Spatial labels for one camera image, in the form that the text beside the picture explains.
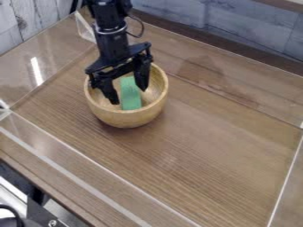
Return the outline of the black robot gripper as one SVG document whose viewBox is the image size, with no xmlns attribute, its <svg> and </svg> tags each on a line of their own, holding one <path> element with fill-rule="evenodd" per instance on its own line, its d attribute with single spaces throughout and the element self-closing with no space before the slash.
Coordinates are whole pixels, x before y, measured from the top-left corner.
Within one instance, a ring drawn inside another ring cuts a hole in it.
<svg viewBox="0 0 303 227">
<path fill-rule="evenodd" d="M 131 0 L 89 0 L 93 30 L 99 47 L 99 58 L 87 67 L 91 85 L 99 88 L 114 105 L 121 103 L 113 81 L 134 73 L 142 91 L 150 86 L 153 44 L 130 45 L 129 36 L 141 38 L 145 32 L 142 20 L 131 15 Z"/>
</svg>

